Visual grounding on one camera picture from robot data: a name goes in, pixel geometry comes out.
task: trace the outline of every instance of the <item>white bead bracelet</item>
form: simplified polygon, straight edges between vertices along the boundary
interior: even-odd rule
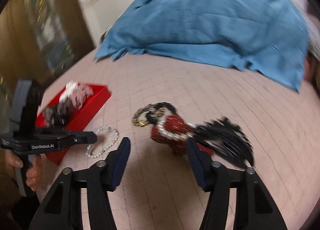
[[[177,134],[177,133],[166,131],[164,129],[164,124],[165,124],[165,121],[157,122],[157,128],[160,134],[169,140],[175,140],[175,141],[187,140],[189,138],[192,138],[193,136],[191,132],[187,132],[186,134]],[[191,123],[187,123],[187,125],[189,125],[191,128],[194,128],[194,129],[196,128],[196,126]]]
[[[113,129],[109,126],[104,126],[104,127],[100,127],[96,130],[95,134],[98,134],[99,132],[101,131],[105,131],[105,130],[110,130],[112,132],[115,133],[115,139],[112,141],[112,144],[108,145],[106,148],[103,148],[102,151],[96,155],[92,155],[90,153],[90,148],[92,146],[92,144],[89,144],[88,147],[87,147],[87,152],[85,153],[87,157],[90,157],[90,158],[97,158],[97,157],[100,157],[103,155],[103,153],[105,153],[109,148],[111,148],[116,142],[117,140],[119,139],[119,132],[116,130],[116,129]]]

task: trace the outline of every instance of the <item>blue blanket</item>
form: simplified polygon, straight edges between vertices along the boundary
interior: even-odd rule
[[[300,89],[307,25],[290,0],[135,0],[95,59],[151,53],[249,68]]]

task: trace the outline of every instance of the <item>metal screw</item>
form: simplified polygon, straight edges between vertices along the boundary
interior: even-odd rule
[[[255,173],[255,171],[254,171],[254,169],[253,168],[247,168],[247,173],[249,173],[250,175],[252,175],[252,174],[254,174]]]
[[[97,162],[97,167],[104,167],[106,165],[106,162],[104,160]]]
[[[220,167],[221,166],[221,163],[219,161],[214,161],[212,162],[212,166],[214,167]]]
[[[67,167],[67,168],[65,168],[65,169],[62,170],[62,173],[63,173],[64,175],[68,175],[68,174],[70,174],[71,172],[72,172],[72,168],[70,168],[70,167]]]

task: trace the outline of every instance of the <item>red tray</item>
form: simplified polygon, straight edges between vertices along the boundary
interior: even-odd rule
[[[96,113],[101,109],[101,107],[105,104],[105,102],[111,97],[111,93],[108,90],[106,85],[95,85],[95,84],[87,84],[91,86],[93,89],[93,96],[89,97],[84,103],[83,107],[80,110],[76,110],[71,118],[68,126],[65,127],[66,130],[70,131],[83,131],[84,128],[88,125],[88,123],[92,120],[92,118],[96,115]],[[52,106],[59,103],[60,95],[64,92],[66,88],[63,88],[48,104],[48,106]],[[44,117],[42,113],[36,119],[37,127],[44,127]],[[69,148],[66,148],[63,151],[46,153],[46,157],[59,165],[62,161],[64,155],[68,151]]]

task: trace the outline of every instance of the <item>human hand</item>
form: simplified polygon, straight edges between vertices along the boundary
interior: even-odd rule
[[[6,151],[5,153],[5,163],[7,167],[7,172],[10,177],[15,177],[14,168],[22,168],[23,162],[21,159],[15,155],[12,151]],[[42,178],[42,160],[40,155],[36,155],[33,160],[33,167],[28,169],[26,172],[26,184],[32,189],[32,191],[36,191],[40,185],[40,181]]]

